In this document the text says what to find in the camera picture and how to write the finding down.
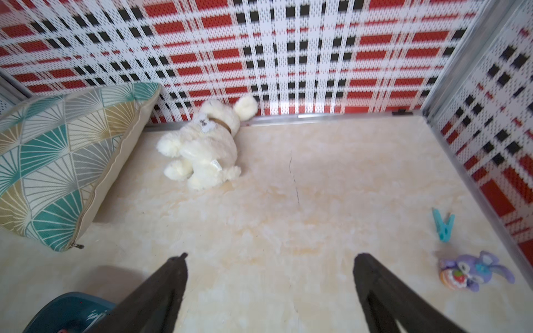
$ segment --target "marble tile floor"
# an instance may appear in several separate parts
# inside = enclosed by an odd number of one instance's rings
[[[373,254],[469,332],[526,332],[533,292],[420,117],[245,127],[242,176],[192,192],[143,133],[85,249],[54,253],[0,232],[0,327],[21,332],[54,297],[120,302],[170,256],[189,281],[175,332],[367,332],[353,259]],[[456,222],[440,243],[431,207]],[[451,291],[437,259],[493,252],[516,275]]]

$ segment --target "plaid pattern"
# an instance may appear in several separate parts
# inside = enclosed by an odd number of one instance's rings
[[[533,263],[533,2],[499,33],[437,128]]]
[[[244,93],[260,115],[420,109],[483,0],[2,0],[0,66],[36,94],[150,80],[151,122]]]

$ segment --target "purple plush toy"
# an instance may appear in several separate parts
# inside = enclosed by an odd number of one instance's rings
[[[497,265],[498,262],[498,257],[486,251],[481,251],[479,258],[464,254],[455,260],[441,259],[439,261],[442,270],[441,280],[452,289],[461,288],[460,285],[466,282],[466,288],[474,292],[479,291],[480,284],[490,281],[492,273],[505,277],[509,283],[514,283],[513,273],[505,266]]]

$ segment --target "blue clothespin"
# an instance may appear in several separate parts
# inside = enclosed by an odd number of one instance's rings
[[[439,234],[439,239],[443,242],[448,242],[451,237],[451,228],[454,227],[455,215],[450,215],[450,218],[446,223],[442,221],[440,212],[438,209],[433,208],[433,219],[435,220],[435,225],[437,226],[437,234]]]

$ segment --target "purple toy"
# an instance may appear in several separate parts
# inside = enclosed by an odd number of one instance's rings
[[[492,273],[499,274],[509,283],[514,283],[514,275],[502,265],[496,265],[498,257],[487,251],[481,251],[478,257],[469,254],[460,255],[455,260],[441,259],[439,266],[442,271],[452,269],[456,275],[462,274],[466,277],[466,287],[471,291],[479,291],[479,285],[487,283],[492,278]]]

